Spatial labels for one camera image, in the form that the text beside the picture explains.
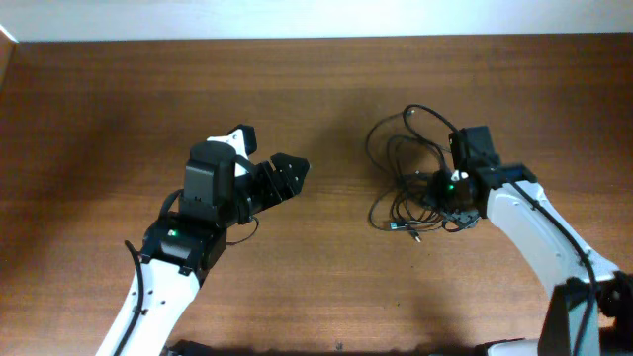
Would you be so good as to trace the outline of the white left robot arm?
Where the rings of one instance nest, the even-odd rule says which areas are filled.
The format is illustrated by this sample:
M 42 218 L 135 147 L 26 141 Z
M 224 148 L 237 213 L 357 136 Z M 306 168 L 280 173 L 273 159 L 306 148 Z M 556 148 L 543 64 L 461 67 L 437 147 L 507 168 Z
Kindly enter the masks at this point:
M 310 168 L 285 153 L 253 164 L 225 142 L 194 144 L 183 188 L 165 199 L 141 249 L 130 251 L 135 275 L 99 354 L 160 354 L 230 245 L 228 229 L 298 195 Z

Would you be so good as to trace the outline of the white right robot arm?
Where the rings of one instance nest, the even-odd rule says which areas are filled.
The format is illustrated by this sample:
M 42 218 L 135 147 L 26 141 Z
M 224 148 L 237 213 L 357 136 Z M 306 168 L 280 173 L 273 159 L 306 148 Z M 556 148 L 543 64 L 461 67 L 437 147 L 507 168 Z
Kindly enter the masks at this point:
M 485 355 L 629 355 L 632 276 L 565 221 L 523 164 L 503 164 L 487 127 L 452 130 L 454 169 L 433 185 L 441 207 L 476 213 L 519 250 L 548 298 L 540 335 L 495 341 Z

